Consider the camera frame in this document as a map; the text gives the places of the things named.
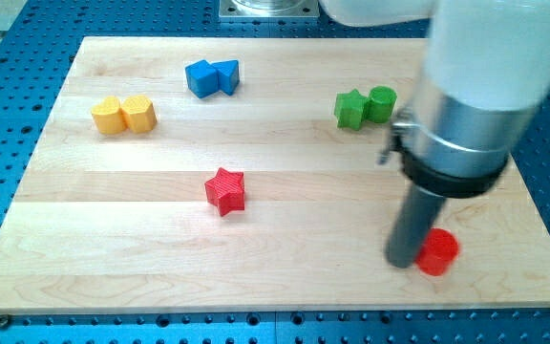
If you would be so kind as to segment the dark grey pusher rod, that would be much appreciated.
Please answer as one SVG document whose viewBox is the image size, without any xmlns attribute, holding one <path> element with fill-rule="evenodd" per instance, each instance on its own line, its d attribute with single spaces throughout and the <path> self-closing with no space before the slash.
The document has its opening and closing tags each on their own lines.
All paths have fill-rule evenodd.
<svg viewBox="0 0 550 344">
<path fill-rule="evenodd" d="M 447 199 L 412 184 L 385 246 L 387 261 L 405 269 L 414 263 Z"/>
</svg>

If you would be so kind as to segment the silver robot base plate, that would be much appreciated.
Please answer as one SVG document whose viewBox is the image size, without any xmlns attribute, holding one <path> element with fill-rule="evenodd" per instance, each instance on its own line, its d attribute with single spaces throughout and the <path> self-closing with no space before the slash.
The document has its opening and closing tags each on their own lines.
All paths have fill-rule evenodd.
<svg viewBox="0 0 550 344">
<path fill-rule="evenodd" d="M 219 18 L 317 18 L 317 0 L 220 0 Z"/>
</svg>

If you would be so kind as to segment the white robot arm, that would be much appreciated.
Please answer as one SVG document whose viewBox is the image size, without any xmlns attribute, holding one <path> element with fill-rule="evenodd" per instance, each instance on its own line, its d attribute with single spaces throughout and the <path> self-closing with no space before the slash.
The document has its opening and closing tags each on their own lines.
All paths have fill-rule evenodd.
<svg viewBox="0 0 550 344">
<path fill-rule="evenodd" d="M 388 150 L 411 186 L 385 246 L 413 263 L 450 198 L 488 191 L 550 90 L 550 0 L 322 0 L 351 27 L 428 19 L 420 76 Z"/>
</svg>

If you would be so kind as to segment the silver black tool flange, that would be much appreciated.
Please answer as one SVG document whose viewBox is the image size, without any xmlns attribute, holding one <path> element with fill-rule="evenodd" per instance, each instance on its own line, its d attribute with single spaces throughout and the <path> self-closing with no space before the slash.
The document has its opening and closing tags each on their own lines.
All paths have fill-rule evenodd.
<svg viewBox="0 0 550 344">
<path fill-rule="evenodd" d="M 476 108 L 423 75 L 410 100 L 392 115 L 378 162 L 397 152 L 402 172 L 414 185 L 446 198 L 476 197 L 495 185 L 535 113 L 534 107 Z"/>
</svg>

